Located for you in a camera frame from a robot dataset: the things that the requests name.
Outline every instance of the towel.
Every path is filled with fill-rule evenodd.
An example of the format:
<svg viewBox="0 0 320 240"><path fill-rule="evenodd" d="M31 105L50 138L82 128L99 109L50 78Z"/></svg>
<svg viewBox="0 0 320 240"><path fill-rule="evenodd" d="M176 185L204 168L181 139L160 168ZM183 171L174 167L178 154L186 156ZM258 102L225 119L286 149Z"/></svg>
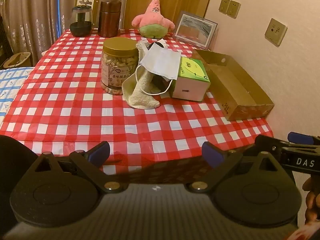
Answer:
<svg viewBox="0 0 320 240"><path fill-rule="evenodd" d="M144 57L147 46L149 46L148 41L139 41L137 43L136 47L139 51L139 62ZM142 91L143 89L149 94L156 94L160 92L160 90L151 82L153 76L153 73L141 66L137 70L139 86L137 86L135 74L131 75L122 83L123 97L130 107L137 109L153 109L160 106L159 101Z"/></svg>

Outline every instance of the cashew jar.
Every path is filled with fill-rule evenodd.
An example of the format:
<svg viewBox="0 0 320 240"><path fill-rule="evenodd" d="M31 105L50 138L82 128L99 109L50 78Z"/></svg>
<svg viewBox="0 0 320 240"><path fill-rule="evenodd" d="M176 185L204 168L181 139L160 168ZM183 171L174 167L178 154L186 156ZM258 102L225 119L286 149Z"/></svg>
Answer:
<svg viewBox="0 0 320 240"><path fill-rule="evenodd" d="M106 39L101 55L101 86L109 94L122 95L122 83L138 65L137 42L125 37Z"/></svg>

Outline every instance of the beige wall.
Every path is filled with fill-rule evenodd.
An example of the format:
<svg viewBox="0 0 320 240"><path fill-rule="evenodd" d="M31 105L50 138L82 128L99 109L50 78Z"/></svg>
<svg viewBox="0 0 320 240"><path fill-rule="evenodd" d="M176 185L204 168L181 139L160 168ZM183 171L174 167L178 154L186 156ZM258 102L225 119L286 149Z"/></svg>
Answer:
<svg viewBox="0 0 320 240"><path fill-rule="evenodd" d="M273 100L275 137L320 135L320 0L235 0L237 19L218 11L220 1L210 0L205 16L219 27L213 50L232 55ZM264 37L271 18L288 27L279 48ZM295 177L301 188L306 176Z"/></svg>

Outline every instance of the red and white checkered tablecloth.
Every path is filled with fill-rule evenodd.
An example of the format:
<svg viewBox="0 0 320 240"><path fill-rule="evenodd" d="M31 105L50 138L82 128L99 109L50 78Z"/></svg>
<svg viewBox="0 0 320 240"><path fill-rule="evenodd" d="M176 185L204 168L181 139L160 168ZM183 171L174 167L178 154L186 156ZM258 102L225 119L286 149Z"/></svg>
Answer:
<svg viewBox="0 0 320 240"><path fill-rule="evenodd" d="M66 31L52 45L12 102L1 134L35 153L55 155L108 141L111 156L104 166L108 174L199 156L204 141L227 150L253 143L258 134L273 135L263 118L227 121L209 92L202 103L162 95L156 109L130 108L122 96L101 88L104 38L96 32L76 38ZM145 39L137 30L121 31L121 36ZM165 40L170 49L187 57L195 48L169 36Z"/></svg>

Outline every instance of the finger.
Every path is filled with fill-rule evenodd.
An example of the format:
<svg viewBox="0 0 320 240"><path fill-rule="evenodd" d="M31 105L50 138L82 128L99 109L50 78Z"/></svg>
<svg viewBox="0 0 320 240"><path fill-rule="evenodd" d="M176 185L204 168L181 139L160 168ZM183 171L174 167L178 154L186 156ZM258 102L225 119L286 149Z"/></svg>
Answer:
<svg viewBox="0 0 320 240"><path fill-rule="evenodd" d="M310 191L306 197L306 205L308 209L312 209L315 206L316 194Z"/></svg>
<svg viewBox="0 0 320 240"><path fill-rule="evenodd" d="M310 177L309 179L306 180L306 182L302 185L302 189L304 191L310 191L312 190L312 178Z"/></svg>
<svg viewBox="0 0 320 240"><path fill-rule="evenodd" d="M319 175L311 175L312 187L319 187L320 185L320 176Z"/></svg>
<svg viewBox="0 0 320 240"><path fill-rule="evenodd" d="M316 196L316 206L320 208L320 194Z"/></svg>
<svg viewBox="0 0 320 240"><path fill-rule="evenodd" d="M307 209L306 210L306 223L316 221L318 217L318 209Z"/></svg>

